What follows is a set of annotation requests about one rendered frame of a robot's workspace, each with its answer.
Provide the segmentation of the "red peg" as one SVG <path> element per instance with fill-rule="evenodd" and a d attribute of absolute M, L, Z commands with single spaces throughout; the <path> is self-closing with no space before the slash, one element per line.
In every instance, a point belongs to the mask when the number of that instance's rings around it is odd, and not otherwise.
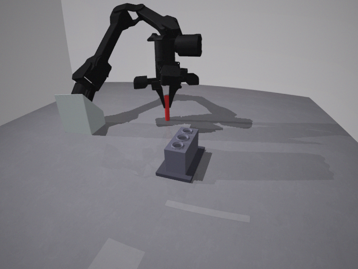
<path fill-rule="evenodd" d="M 169 121 L 169 96 L 165 95 L 164 97 L 164 102 L 165 102 L 165 120 Z"/>

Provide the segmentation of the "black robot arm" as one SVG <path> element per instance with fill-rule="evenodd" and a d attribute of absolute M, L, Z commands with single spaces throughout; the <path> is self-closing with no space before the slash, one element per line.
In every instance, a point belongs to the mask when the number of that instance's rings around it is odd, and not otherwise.
<path fill-rule="evenodd" d="M 138 15 L 137 19 L 133 20 L 128 11 L 135 11 Z M 71 94 L 83 94 L 91 102 L 93 101 L 95 92 L 99 91 L 112 69 L 108 60 L 122 31 L 143 20 L 160 33 L 160 35 L 152 33 L 147 39 L 148 42 L 155 42 L 155 57 L 175 56 L 175 52 L 179 56 L 200 57 L 202 55 L 201 34 L 182 34 L 176 18 L 168 15 L 161 16 L 144 4 L 121 4 L 113 9 L 110 15 L 110 26 L 95 55 L 88 58 L 73 73 L 72 80 L 76 83 Z M 187 73 L 187 68 L 180 68 L 180 62 L 175 61 L 174 65 L 169 65 L 167 61 L 162 61 L 159 73 L 160 84 L 176 87 L 179 81 L 187 81 Z"/>

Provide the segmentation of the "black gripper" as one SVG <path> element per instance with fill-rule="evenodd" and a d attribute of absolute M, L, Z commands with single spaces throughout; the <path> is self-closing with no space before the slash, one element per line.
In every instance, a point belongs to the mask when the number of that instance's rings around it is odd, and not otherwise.
<path fill-rule="evenodd" d="M 164 102 L 164 94 L 163 94 L 163 88 L 160 84 L 160 77 L 159 77 L 159 73 L 160 73 L 160 68 L 162 65 L 162 61 L 167 61 L 167 64 L 169 65 L 174 65 L 175 64 L 175 56 L 170 56 L 170 57 L 155 57 L 155 63 L 156 63 L 156 78 L 147 78 L 147 76 L 136 76 L 134 78 L 134 89 L 145 89 L 147 85 L 152 86 L 152 90 L 156 90 L 156 92 L 158 93 L 161 101 L 162 101 L 162 105 L 163 108 L 165 108 L 165 102 Z M 182 82 L 179 81 L 179 85 L 176 87 L 173 86 L 169 86 L 169 108 L 172 105 L 173 102 L 173 98 L 175 93 L 177 92 L 178 89 L 181 89 L 182 86 L 180 85 Z M 191 86 L 191 85 L 199 85 L 199 77 L 194 74 L 194 73 L 187 73 L 187 81 L 186 83 Z"/>

